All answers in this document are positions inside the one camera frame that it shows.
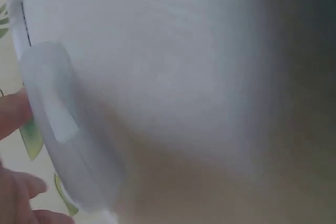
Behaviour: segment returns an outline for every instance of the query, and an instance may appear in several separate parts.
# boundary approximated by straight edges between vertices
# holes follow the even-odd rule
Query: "white surface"
[[[21,0],[8,0],[7,10],[16,57],[20,60],[23,52],[30,47]]]
[[[329,4],[24,0],[117,129],[126,224],[334,223]]]

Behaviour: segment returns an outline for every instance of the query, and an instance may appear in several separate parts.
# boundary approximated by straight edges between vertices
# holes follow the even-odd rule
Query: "finger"
[[[34,215],[39,224],[75,224],[71,217],[58,212],[35,210]]]
[[[16,179],[21,180],[29,194],[29,198],[35,198],[37,195],[47,191],[47,184],[40,178],[35,177],[29,173],[13,172]]]
[[[25,88],[0,97],[0,140],[22,126],[32,115]]]

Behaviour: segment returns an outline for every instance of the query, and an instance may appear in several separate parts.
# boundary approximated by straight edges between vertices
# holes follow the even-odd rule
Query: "fingertip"
[[[34,210],[34,215],[40,224],[75,224],[70,216],[49,210]]]

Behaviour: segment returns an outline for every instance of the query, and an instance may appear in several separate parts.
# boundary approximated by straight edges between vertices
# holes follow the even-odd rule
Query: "green leaf pattern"
[[[21,137],[26,146],[28,156],[33,161],[40,153],[43,147],[43,138],[34,118],[30,119],[25,125],[20,128]]]
[[[63,189],[62,189],[62,182],[60,180],[60,178],[58,177],[57,174],[55,174],[55,186],[56,189],[58,191],[59,196],[62,198],[62,200],[64,201],[66,207],[68,208],[69,214],[70,216],[74,216],[75,214],[78,213],[78,208],[76,206],[74,206],[65,196],[65,194],[63,193]]]
[[[2,5],[0,7],[0,15],[4,12],[4,10],[6,10],[6,4]],[[5,15],[2,15],[2,17],[0,17],[0,25],[6,25],[9,23],[9,19],[7,16],[7,11],[5,12]],[[8,32],[8,27],[5,28],[0,28],[0,39]]]

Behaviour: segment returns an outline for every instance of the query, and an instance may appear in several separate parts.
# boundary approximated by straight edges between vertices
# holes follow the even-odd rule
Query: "hand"
[[[0,140],[10,135],[32,116],[25,89],[0,98]],[[64,215],[48,210],[32,210],[29,200],[44,193],[47,185],[33,175],[13,172],[0,163],[0,223],[73,224]]]

